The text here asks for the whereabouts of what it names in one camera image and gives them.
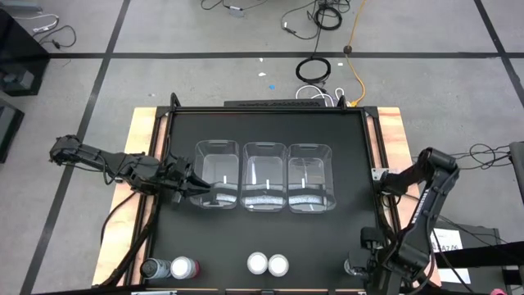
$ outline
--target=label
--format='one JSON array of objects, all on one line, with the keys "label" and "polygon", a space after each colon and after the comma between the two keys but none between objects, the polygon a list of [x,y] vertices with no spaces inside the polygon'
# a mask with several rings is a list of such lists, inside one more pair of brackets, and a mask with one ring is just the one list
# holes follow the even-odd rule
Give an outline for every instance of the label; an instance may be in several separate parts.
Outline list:
[{"label": "label", "polygon": [[[433,247],[433,252],[439,252],[438,245],[436,244],[436,239],[438,239],[440,248],[443,252],[462,249],[462,241],[460,240],[460,232],[458,230],[435,229],[435,234],[436,237],[433,233],[431,233],[431,246]],[[464,283],[472,283],[469,278],[468,269],[455,270],[457,271],[458,275],[460,275],[460,278],[462,278]],[[451,269],[439,268],[439,275],[440,280],[442,282],[460,284],[459,278],[457,278],[457,276]]]}]

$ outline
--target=black cable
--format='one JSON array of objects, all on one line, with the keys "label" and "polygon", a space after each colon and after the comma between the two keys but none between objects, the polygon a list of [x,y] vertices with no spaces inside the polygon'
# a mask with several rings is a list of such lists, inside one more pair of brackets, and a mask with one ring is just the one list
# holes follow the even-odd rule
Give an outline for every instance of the black cable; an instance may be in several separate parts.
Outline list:
[{"label": "black cable", "polygon": [[302,39],[302,40],[311,40],[311,39],[314,39],[315,37],[317,37],[318,35],[318,27],[317,27],[317,30],[316,30],[316,33],[313,35],[313,36],[310,36],[310,37],[302,37],[302,36],[299,36],[295,30],[293,29],[290,29],[290,28],[287,28],[287,23],[284,21],[284,17],[286,17],[288,14],[294,12],[294,11],[299,11],[300,9],[304,9],[308,6],[310,6],[311,4],[315,4],[315,7],[316,7],[316,2],[318,0],[313,0],[312,2],[309,2],[307,4],[305,4],[304,6],[302,7],[298,7],[298,8],[294,8],[294,9],[291,9],[290,11],[287,11],[286,13],[284,13],[282,15],[282,17],[280,18],[280,27],[282,28],[282,30],[285,30],[287,31],[289,34],[292,34],[293,36],[297,37],[298,39]]},{"label": "black cable", "polygon": [[427,272],[426,279],[424,279],[424,281],[420,283],[418,287],[416,287],[413,291],[406,293],[405,295],[414,295],[420,292],[427,285],[427,283],[433,276],[433,271],[435,271],[436,258],[435,258],[435,252],[433,251],[433,247],[431,246],[431,237],[429,235],[429,220],[430,220],[429,218],[426,219],[426,236],[427,236],[427,244],[429,246],[431,265],[429,267],[429,271]]},{"label": "black cable", "polygon": [[[322,25],[324,21],[324,16],[322,16],[322,20],[320,21],[320,25]],[[316,57],[315,56],[315,53],[317,52],[317,48],[318,48],[318,41],[320,40],[320,32],[322,30],[320,29],[320,26],[318,27],[318,33],[317,33],[317,42],[316,44],[314,45],[314,50],[313,50],[313,53],[311,54],[311,57],[308,57],[306,59],[304,59],[303,61],[301,61],[298,66],[296,66],[295,68],[295,75],[296,75],[296,78],[298,78],[299,80],[303,81],[303,82],[306,82],[307,84],[323,84],[328,78],[329,78],[329,75],[331,74],[331,64],[329,63],[329,61],[323,57]],[[322,62],[324,65],[326,65],[326,72],[317,77],[317,78],[305,78],[301,73],[300,73],[300,69],[302,68],[303,65],[305,65],[306,63],[308,62],[311,62],[311,61],[320,61]]]},{"label": "black cable", "polygon": [[[64,29],[70,29],[71,32],[73,32],[73,42],[71,42],[71,44],[67,44],[67,45],[64,45],[64,44],[61,44],[61,43],[58,43],[58,41],[56,41],[55,39],[52,39],[51,41],[44,41],[44,39],[48,38],[49,36],[55,34],[55,33],[58,33]],[[47,33],[45,36],[43,36],[40,41],[38,41],[38,43],[40,45],[42,44],[45,44],[45,43],[52,43],[56,49],[60,49],[60,48],[70,48],[70,47],[73,47],[73,45],[76,44],[76,31],[75,29],[70,26],[70,25],[64,25],[62,26],[60,29],[55,29],[53,30],[52,32],[50,33]]]},{"label": "black cable", "polygon": [[[337,22],[336,25],[332,25],[332,26],[323,25],[323,18],[326,16],[326,11],[331,11],[331,12],[333,12],[335,14],[334,17],[336,17],[338,19],[338,22]],[[322,15],[322,20],[321,21],[318,21],[318,16],[319,15]],[[318,10],[314,13],[313,18],[314,18],[314,23],[321,30],[337,30],[342,25],[342,14],[337,9],[335,9],[335,8],[333,8],[333,7],[331,7],[331,6],[327,5],[327,4],[318,5]]]},{"label": "black cable", "polygon": [[200,1],[200,7],[202,7],[203,10],[211,10],[215,7],[217,7],[220,3],[224,3],[224,0],[219,0],[216,4],[214,4],[212,7],[204,7],[204,2],[207,0],[201,0]]},{"label": "black cable", "polygon": [[[465,229],[464,227],[455,224],[453,221],[449,220],[448,218],[446,218],[446,217],[444,217],[444,216],[439,216],[439,218],[440,218],[441,220],[443,220],[445,223],[447,223],[447,224],[449,224],[449,225],[452,225],[452,226],[454,226],[454,227],[457,228],[457,229],[462,230],[464,233],[470,234],[472,237],[474,237],[474,238],[475,238],[476,240],[478,240],[479,242],[485,244],[486,246],[494,246],[494,245],[492,245],[492,244],[490,244],[490,243],[488,243],[488,242],[485,242],[485,241],[482,240],[481,238],[478,238],[478,237],[477,237],[477,235],[491,235],[491,234],[474,234],[474,233],[470,232],[469,230]],[[500,241],[502,241],[502,242],[504,242],[504,243],[508,243],[508,242],[504,241],[503,239],[498,238],[498,237],[496,237],[496,236],[495,236],[495,238],[497,238],[498,240],[500,240]],[[506,252],[506,251],[504,251],[504,250],[500,250],[500,249],[498,249],[498,251],[499,251],[501,254],[504,254],[507,258],[514,259],[514,260],[518,261],[520,264],[524,264],[524,261],[523,261],[521,258],[519,258],[519,257],[517,257],[517,256],[514,256],[514,255],[512,255],[512,254],[510,254],[510,253],[508,253],[508,252]]]},{"label": "black cable", "polygon": [[[486,148],[486,150],[485,151],[473,151],[473,149],[475,149],[476,147],[483,147],[483,148]],[[503,145],[500,147],[492,148],[489,145],[484,144],[484,143],[475,143],[469,148],[468,152],[456,152],[456,153],[451,153],[448,155],[455,157],[456,160],[462,160],[462,159],[471,157],[474,161],[480,164],[478,166],[473,166],[473,167],[461,167],[460,168],[461,170],[475,170],[475,169],[487,170],[491,167],[503,167],[503,166],[512,165],[511,162],[504,163],[504,164],[495,164],[498,161],[501,161],[503,159],[506,159],[506,158],[510,159],[509,152],[500,151],[500,149],[503,149],[503,148],[509,148],[509,145]],[[478,155],[491,155],[492,159],[490,161],[482,161],[477,157]]]},{"label": "black cable", "polygon": [[462,279],[462,277],[459,275],[459,273],[457,272],[457,270],[451,265],[451,263],[449,263],[449,260],[448,258],[445,256],[444,252],[442,251],[442,248],[440,247],[440,242],[439,242],[439,239],[437,238],[436,236],[436,233],[435,233],[435,230],[433,230],[433,235],[435,236],[435,242],[436,242],[436,246],[437,248],[439,249],[439,254],[442,256],[442,260],[444,260],[444,263],[448,266],[448,268],[451,269],[451,271],[453,271],[453,273],[457,276],[457,279],[460,281],[460,283],[470,292],[470,293],[474,293],[474,291],[469,288],[469,286],[466,284],[466,282],[464,282],[464,280]]},{"label": "black cable", "polygon": [[131,198],[137,194],[136,192],[133,192],[131,193],[129,196],[127,196],[122,202],[120,202],[120,204],[118,204],[113,210],[111,210],[111,212],[109,212],[109,215],[106,217],[106,220],[104,220],[104,224],[102,225],[102,231],[100,233],[100,244],[102,245],[102,242],[104,240],[104,233],[106,232],[106,226],[107,226],[107,222],[109,222],[109,220],[111,219],[111,217],[113,216],[113,214],[115,214],[116,211],[118,211],[126,202],[128,202],[129,200],[131,200]]},{"label": "black cable", "polygon": [[481,168],[482,170],[487,170],[487,169],[489,169],[491,167],[503,167],[503,166],[511,165],[512,163],[506,163],[506,164],[502,164],[502,165],[494,165],[494,163],[496,163],[497,161],[500,161],[500,160],[503,160],[503,159],[506,159],[506,158],[509,158],[509,155],[495,158],[492,161],[484,162],[484,163],[480,164],[479,166],[466,167],[466,168],[461,167],[460,169],[461,170],[475,170],[475,169]]}]

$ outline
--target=power cord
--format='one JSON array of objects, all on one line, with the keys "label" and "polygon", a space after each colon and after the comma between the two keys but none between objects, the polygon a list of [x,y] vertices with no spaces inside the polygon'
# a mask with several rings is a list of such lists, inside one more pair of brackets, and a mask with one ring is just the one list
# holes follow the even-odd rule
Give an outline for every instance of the power cord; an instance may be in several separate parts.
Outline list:
[{"label": "power cord", "polygon": [[292,34],[293,36],[297,37],[298,39],[302,39],[302,40],[311,40],[311,39],[314,39],[315,37],[317,37],[318,32],[319,32],[319,31],[318,31],[318,27],[317,27],[317,30],[316,30],[316,32],[315,32],[315,34],[314,34],[313,36],[310,36],[310,37],[302,37],[302,36],[298,35],[298,34],[296,33],[295,30],[288,28],[288,27],[287,27],[287,21],[284,21],[284,18],[285,18],[288,14],[290,14],[290,13],[292,13],[292,12],[294,12],[294,11],[299,11],[300,9],[304,9],[304,8],[310,6],[311,4],[316,3],[317,1],[318,1],[318,0],[313,0],[312,2],[309,2],[309,3],[305,4],[305,5],[302,6],[302,7],[294,8],[294,9],[291,9],[290,11],[287,11],[286,13],[284,13],[283,16],[280,18],[280,27],[282,28],[282,30],[287,31],[289,34]]},{"label": "power cord", "polygon": [[[341,1],[342,0],[314,0],[312,2],[309,2],[309,3],[305,4],[304,6],[301,6],[301,7],[298,7],[298,8],[293,8],[290,11],[287,11],[286,13],[284,13],[282,15],[282,17],[280,18],[280,27],[281,27],[282,30],[287,31],[289,34],[292,34],[293,36],[297,37],[298,39],[302,39],[302,40],[311,40],[311,39],[316,38],[317,35],[319,34],[319,30],[318,29],[320,29],[320,28],[322,30],[336,30],[336,29],[340,28],[340,26],[342,24],[342,14],[348,12],[350,10],[350,8],[351,8],[350,0],[343,0],[346,3],[341,3]],[[293,30],[293,29],[291,29],[291,28],[289,28],[287,26],[287,21],[285,21],[284,19],[290,13],[292,13],[294,11],[299,11],[299,10],[304,9],[306,7],[309,7],[311,4],[314,4],[313,12],[307,11],[306,15],[307,15],[309,20],[312,20],[317,25],[317,30],[315,31],[315,34],[312,35],[312,36],[309,36],[309,37],[300,36],[295,30]],[[341,6],[347,6],[347,9],[342,10]],[[325,11],[331,11],[334,14],[334,16],[327,14]],[[318,16],[327,16],[327,17],[331,17],[331,18],[337,18],[338,22],[334,26],[324,26],[324,25],[321,24],[322,21],[318,20]]]},{"label": "power cord", "polygon": [[[486,149],[485,151],[474,151],[474,149],[477,147],[482,147]],[[456,153],[451,153],[449,155],[452,157],[455,157],[457,161],[462,160],[462,159],[472,158],[474,161],[480,164],[478,166],[473,166],[473,167],[461,167],[460,168],[461,170],[475,170],[475,169],[487,170],[491,167],[504,167],[504,166],[512,165],[511,162],[504,163],[504,164],[495,164],[495,163],[498,163],[499,161],[510,158],[509,151],[501,151],[502,149],[506,149],[506,148],[509,148],[509,145],[503,145],[500,147],[492,148],[489,145],[484,144],[484,143],[475,143],[469,148],[467,152],[456,152]],[[478,158],[478,155],[491,155],[492,159],[490,161],[482,161],[481,159]]]},{"label": "power cord", "polygon": [[204,7],[204,2],[207,1],[207,0],[201,0],[200,1],[200,7],[202,7],[203,10],[211,10],[215,7],[217,7],[218,5],[220,5],[220,3],[222,3],[224,0],[219,0],[216,4],[213,4],[213,6],[211,7]]},{"label": "power cord", "polygon": [[[307,89],[307,88],[311,88],[311,89],[315,89],[318,91],[318,94],[315,94],[313,97],[311,97],[311,99],[313,98],[317,98],[317,97],[322,97],[324,100],[326,98],[329,99],[329,101],[331,102],[331,105],[332,107],[334,107],[337,103],[335,102],[335,100],[333,99],[333,97],[331,95],[329,95],[327,93],[327,91],[323,88],[319,88],[317,86],[314,86],[314,85],[304,85],[302,87],[300,87],[298,90],[296,90],[296,93],[295,93],[295,99],[299,99],[299,93],[300,91],[304,90],[304,89]],[[342,95],[344,95],[344,89],[342,88],[337,88],[337,90],[342,90]]]},{"label": "power cord", "polygon": [[46,15],[40,15],[40,16],[33,16],[33,17],[20,17],[20,16],[13,16],[13,18],[15,20],[37,20],[39,18],[43,18],[43,17],[49,17],[49,16],[52,16],[55,18],[55,21],[53,21],[51,24],[49,25],[44,25],[44,26],[41,26],[39,28],[33,28],[33,37],[36,36],[37,34],[41,34],[41,33],[45,33],[45,32],[48,32],[50,30],[53,30],[55,29],[57,26],[58,26],[58,22],[60,21],[60,17],[57,16],[56,14],[46,14]]},{"label": "power cord", "polygon": [[347,64],[348,66],[350,66],[351,71],[353,72],[353,75],[355,76],[355,78],[359,81],[360,88],[362,88],[362,95],[360,95],[360,98],[358,98],[357,100],[350,102],[350,107],[357,107],[359,102],[361,102],[364,99],[364,97],[366,96],[366,86],[364,85],[364,82],[359,77],[359,75],[357,75],[357,72],[355,68],[353,67],[353,64],[351,63],[351,60],[349,57],[350,53],[353,51],[351,47],[351,43],[353,42],[353,37],[355,36],[355,29],[357,27],[357,24],[359,23],[360,13],[364,9],[365,4],[366,4],[366,0],[363,0],[362,4],[360,4],[359,11],[357,12],[357,15],[355,17],[355,22],[353,24],[353,29],[351,30],[350,41],[348,42],[347,46],[344,48],[344,53],[346,54]]},{"label": "power cord", "polygon": [[[56,41],[55,39],[52,39],[51,41],[47,41],[47,40],[45,40],[45,39],[49,38],[50,36],[52,36],[53,34],[56,34],[56,33],[60,32],[60,31],[62,31],[62,30],[64,30],[64,29],[70,29],[71,32],[73,32],[73,41],[71,42],[71,44],[61,44],[61,43],[59,43],[58,41]],[[53,30],[52,32],[47,33],[46,35],[44,35],[44,36],[40,39],[40,41],[38,41],[38,43],[39,43],[40,45],[43,45],[43,44],[45,44],[45,43],[52,43],[56,49],[61,49],[61,48],[71,48],[71,47],[73,47],[73,45],[75,45],[75,43],[76,43],[76,31],[75,31],[75,29],[74,29],[72,26],[70,26],[70,25],[64,25],[64,26],[62,26],[60,29],[55,29],[55,30]]]},{"label": "power cord", "polygon": [[254,8],[254,7],[258,7],[262,4],[265,4],[268,0],[264,0],[258,4],[255,4],[255,5],[251,5],[250,7],[245,7],[245,8],[242,8],[242,7],[235,7],[235,6],[231,6],[231,5],[226,5],[225,4],[225,0],[222,0],[222,5],[224,5],[224,7],[228,8],[228,9],[236,9],[236,10],[239,10],[239,11],[246,11],[248,9],[251,9],[251,8]]},{"label": "power cord", "polygon": [[255,7],[258,7],[262,4],[265,4],[268,0],[264,0],[260,3],[257,3],[255,5],[251,5],[250,7],[235,7],[233,5],[226,5],[225,4],[225,0],[219,0],[217,3],[213,4],[211,7],[204,7],[204,2],[207,1],[207,0],[201,0],[200,1],[200,7],[203,9],[203,10],[212,10],[213,8],[217,7],[218,5],[222,4],[223,7],[226,7],[227,9],[234,9],[234,10],[238,10],[238,11],[246,11],[248,9],[251,9],[251,8],[255,8]]}]

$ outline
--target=transparent bin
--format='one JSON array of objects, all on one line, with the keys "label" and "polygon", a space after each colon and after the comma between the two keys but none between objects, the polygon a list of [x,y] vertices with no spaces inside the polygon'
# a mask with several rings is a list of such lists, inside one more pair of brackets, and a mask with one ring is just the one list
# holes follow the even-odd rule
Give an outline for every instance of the transparent bin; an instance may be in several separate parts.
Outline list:
[{"label": "transparent bin", "polygon": [[299,143],[287,149],[287,201],[292,212],[322,213],[335,207],[332,151],[325,144]]},{"label": "transparent bin", "polygon": [[211,184],[209,193],[191,197],[203,208],[231,209],[238,198],[238,143],[232,140],[205,140],[195,146],[195,173]]},{"label": "transparent bin", "polygon": [[248,143],[244,147],[242,205],[249,211],[279,211],[286,205],[286,146]]}]

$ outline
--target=electrical wire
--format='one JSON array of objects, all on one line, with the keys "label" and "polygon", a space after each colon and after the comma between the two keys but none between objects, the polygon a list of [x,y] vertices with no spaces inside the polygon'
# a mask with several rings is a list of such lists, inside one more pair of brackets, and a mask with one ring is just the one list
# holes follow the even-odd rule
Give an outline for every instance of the electrical wire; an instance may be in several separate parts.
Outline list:
[{"label": "electrical wire", "polygon": [[[486,148],[485,151],[473,151],[476,147],[483,147]],[[467,158],[472,158],[474,161],[479,163],[478,166],[472,166],[472,167],[460,167],[461,170],[475,170],[475,169],[481,169],[481,170],[487,170],[491,167],[503,167],[503,166],[509,166],[512,165],[512,162],[504,163],[504,164],[495,164],[499,161],[502,161],[503,159],[509,159],[510,160],[510,154],[509,151],[500,151],[501,149],[509,148],[509,145],[503,145],[500,147],[492,148],[487,144],[484,143],[475,143],[473,144],[467,152],[456,152],[456,153],[450,153],[448,155],[454,157],[457,161]],[[492,159],[490,161],[482,161],[477,156],[479,155],[491,155]]]},{"label": "electrical wire", "polygon": [[[267,1],[268,1],[268,0],[264,0],[264,1],[260,2],[260,3],[258,3],[258,4],[251,5],[250,7],[246,7],[246,8],[242,8],[242,7],[238,7],[238,8],[239,8],[241,11],[246,11],[246,10],[248,10],[248,9],[251,9],[251,8],[254,8],[254,7],[258,7],[258,6],[260,6],[260,5],[264,4],[264,3],[266,3]],[[225,5],[225,0],[222,0],[222,5],[224,5],[224,7],[229,8],[229,9],[232,7],[231,5]]]},{"label": "electrical wire", "polygon": [[427,283],[433,276],[433,272],[435,271],[436,258],[435,258],[435,252],[433,251],[433,247],[431,246],[431,238],[429,235],[429,218],[426,219],[426,236],[427,236],[427,244],[429,246],[430,258],[431,258],[431,264],[429,267],[429,271],[427,272],[427,276],[424,279],[424,281],[420,283],[418,287],[416,287],[413,291],[406,293],[405,295],[414,295],[420,292],[427,285]]},{"label": "electrical wire", "polygon": [[[449,220],[448,218],[444,217],[444,216],[439,216],[439,219],[443,220],[445,223],[447,223],[448,225],[452,225],[453,227],[457,228],[457,229],[460,229],[462,230],[464,233],[467,233],[467,234],[470,234],[472,237],[474,237],[476,240],[478,240],[479,242],[485,244],[486,246],[494,246],[484,240],[482,240],[481,238],[477,237],[479,235],[488,235],[488,236],[492,236],[494,237],[495,239],[498,239],[499,241],[503,242],[503,243],[508,243],[506,241],[504,241],[503,239],[495,236],[494,234],[474,234],[472,232],[470,232],[469,230],[465,229],[463,226],[460,226],[460,225],[457,225],[456,223],[454,223],[453,221]],[[511,258],[515,261],[518,261],[518,263],[520,265],[523,265],[524,264],[524,260],[521,259],[520,257],[517,257],[517,256],[514,256],[513,254],[510,254],[504,250],[501,250],[501,249],[498,249],[496,248],[497,251],[499,251],[501,254],[504,254],[507,258]]]},{"label": "electrical wire", "polygon": [[[348,48],[351,48],[351,43],[353,42],[353,37],[355,36],[355,29],[357,27],[357,24],[359,23],[359,18],[360,18],[360,13],[362,12],[362,10],[364,9],[364,4],[366,4],[366,1],[367,0],[363,0],[362,1],[362,4],[360,4],[360,8],[359,8],[359,11],[357,12],[357,15],[355,17],[355,22],[353,24],[353,29],[351,30],[351,36],[350,36],[350,41],[348,42],[347,44],[347,47]],[[362,81],[362,79],[359,77],[359,75],[357,74],[355,68],[353,67],[353,64],[351,63],[351,60],[349,58],[349,56],[346,54],[346,61],[347,61],[347,64],[350,66],[351,68],[351,71],[353,72],[353,75],[355,76],[355,78],[359,81],[360,83],[360,88],[362,89],[362,95],[360,95],[360,98],[358,98],[357,100],[353,101],[353,102],[350,102],[350,107],[357,107],[359,102],[361,102],[364,97],[366,96],[366,86],[364,85],[364,82]]]},{"label": "electrical wire", "polygon": [[200,1],[200,7],[202,7],[203,10],[211,10],[215,7],[217,7],[220,3],[223,3],[224,0],[219,0],[216,4],[214,4],[213,6],[211,7],[204,7],[204,2],[207,1],[207,0],[201,0]]},{"label": "electrical wire", "polygon": [[[58,43],[55,39],[52,39],[52,41],[44,41],[45,39],[49,38],[50,36],[52,36],[53,34],[56,34],[64,29],[70,29],[71,32],[73,32],[73,41],[71,42],[71,44],[61,44],[61,43]],[[52,32],[50,33],[47,33],[46,35],[44,35],[40,41],[38,41],[39,44],[45,44],[45,43],[52,43],[56,49],[60,49],[60,48],[71,48],[73,47],[73,45],[75,45],[76,43],[76,31],[75,29],[70,26],[70,25],[64,25],[62,26],[60,29],[55,29],[53,30]]]},{"label": "electrical wire", "polygon": [[315,90],[318,91],[318,94],[316,94],[316,95],[314,95],[313,97],[311,97],[311,99],[313,99],[313,98],[317,98],[317,97],[322,97],[322,98],[325,100],[326,98],[328,98],[329,101],[330,101],[331,104],[332,104],[332,107],[334,107],[334,106],[336,105],[336,102],[335,102],[335,100],[333,99],[333,97],[332,97],[331,95],[329,95],[329,94],[323,92],[320,88],[318,88],[318,87],[316,87],[316,86],[314,86],[314,85],[304,85],[304,86],[300,87],[298,90],[296,90],[296,93],[295,93],[295,99],[299,99],[299,98],[298,98],[298,94],[299,94],[299,92],[302,91],[303,89],[307,89],[307,88],[315,89]]},{"label": "electrical wire", "polygon": [[60,21],[60,17],[58,17],[56,14],[46,14],[46,15],[40,15],[40,16],[33,16],[33,17],[20,17],[20,16],[13,16],[13,18],[15,20],[36,20],[36,19],[39,19],[39,18],[43,18],[43,17],[49,17],[49,16],[52,16],[55,18],[55,21],[53,21],[51,24],[49,25],[44,25],[44,26],[41,26],[39,28],[33,28],[33,37],[36,36],[37,34],[41,34],[41,33],[45,33],[45,32],[48,32],[50,30],[53,30],[55,29],[57,26],[58,26],[58,22]]},{"label": "electrical wire", "polygon": [[460,283],[470,292],[470,293],[474,293],[473,289],[469,288],[469,286],[466,284],[466,282],[464,282],[464,280],[462,279],[462,277],[459,275],[459,273],[457,272],[457,270],[451,265],[451,263],[449,263],[449,260],[448,258],[445,256],[444,252],[442,251],[442,248],[440,247],[440,242],[439,242],[439,239],[436,237],[436,233],[435,233],[435,230],[433,230],[433,236],[435,236],[435,242],[436,242],[436,246],[437,248],[439,249],[439,254],[442,256],[442,260],[444,260],[444,263],[448,266],[448,268],[451,269],[451,271],[453,271],[453,273],[457,276],[457,279],[460,281]]},{"label": "electrical wire", "polygon": [[104,241],[104,233],[106,232],[106,226],[111,217],[117,212],[126,202],[131,200],[131,198],[137,194],[136,192],[131,193],[129,196],[127,196],[120,204],[116,205],[116,207],[109,212],[109,215],[106,217],[106,220],[104,220],[104,224],[102,225],[102,230],[100,232],[100,244],[102,245],[102,242]]},{"label": "electrical wire", "polygon": [[293,30],[293,29],[289,29],[289,28],[287,27],[287,21],[284,21],[284,18],[285,18],[288,14],[290,14],[290,13],[292,13],[292,12],[294,12],[294,11],[299,11],[299,10],[301,10],[301,9],[304,9],[304,8],[310,6],[311,4],[314,4],[314,3],[315,3],[315,6],[316,6],[316,2],[317,2],[317,1],[318,1],[318,0],[313,0],[312,2],[309,2],[309,3],[305,4],[305,5],[302,6],[302,7],[294,8],[294,9],[291,9],[290,11],[287,11],[286,13],[284,13],[284,14],[282,15],[282,17],[280,18],[280,27],[282,28],[282,30],[287,31],[289,34],[292,34],[293,36],[297,37],[298,39],[302,39],[302,40],[311,40],[311,39],[316,38],[317,35],[318,35],[318,33],[319,33],[319,27],[318,27],[318,26],[317,26],[316,33],[315,33],[313,36],[310,36],[310,37],[302,37],[302,36],[298,35],[298,34],[296,33],[295,30]]}]

